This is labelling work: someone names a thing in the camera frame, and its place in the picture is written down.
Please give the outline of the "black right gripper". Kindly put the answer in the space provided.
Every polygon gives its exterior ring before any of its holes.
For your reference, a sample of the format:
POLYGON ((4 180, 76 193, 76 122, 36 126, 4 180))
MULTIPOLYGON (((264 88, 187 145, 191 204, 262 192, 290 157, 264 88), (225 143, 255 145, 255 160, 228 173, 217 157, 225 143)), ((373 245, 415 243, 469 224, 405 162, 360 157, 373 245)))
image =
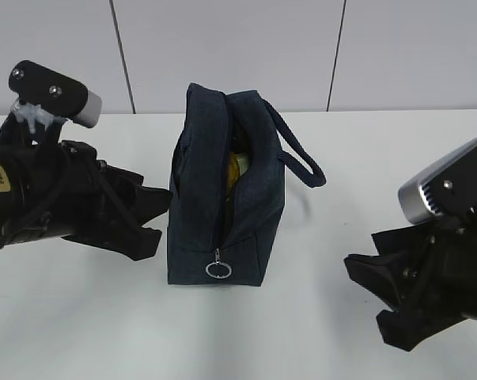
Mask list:
POLYGON ((344 265, 352 281, 394 309, 376 316, 383 341, 410 352, 477 319, 477 205, 406 217, 416 227, 373 234, 377 255, 350 254, 344 265))

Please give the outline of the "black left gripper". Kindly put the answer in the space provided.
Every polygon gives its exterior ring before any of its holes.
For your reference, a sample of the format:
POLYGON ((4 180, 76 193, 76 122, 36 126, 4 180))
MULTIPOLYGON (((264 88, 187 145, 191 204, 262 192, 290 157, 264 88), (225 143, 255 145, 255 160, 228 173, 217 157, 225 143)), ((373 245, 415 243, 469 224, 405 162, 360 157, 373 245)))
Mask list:
POLYGON ((133 261, 156 255, 162 232, 144 225, 168 211, 172 193, 144 186, 138 173, 100 164, 89 144, 64 140, 34 149, 21 162, 20 179, 23 205, 8 222, 10 245, 62 238, 133 261), (97 179, 102 168, 104 190, 97 179), (102 194, 103 223, 85 226, 102 194))

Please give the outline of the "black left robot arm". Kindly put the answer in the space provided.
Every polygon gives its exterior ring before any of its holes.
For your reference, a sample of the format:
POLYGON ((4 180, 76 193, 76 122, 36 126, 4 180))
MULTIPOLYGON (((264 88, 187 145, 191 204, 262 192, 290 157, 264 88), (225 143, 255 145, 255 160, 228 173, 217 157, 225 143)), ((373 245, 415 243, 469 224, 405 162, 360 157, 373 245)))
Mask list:
POLYGON ((109 165, 85 142, 9 114, 0 127, 0 249, 48 238, 153 257, 161 231, 147 222, 169 209, 172 193, 146 187, 138 173, 109 165))

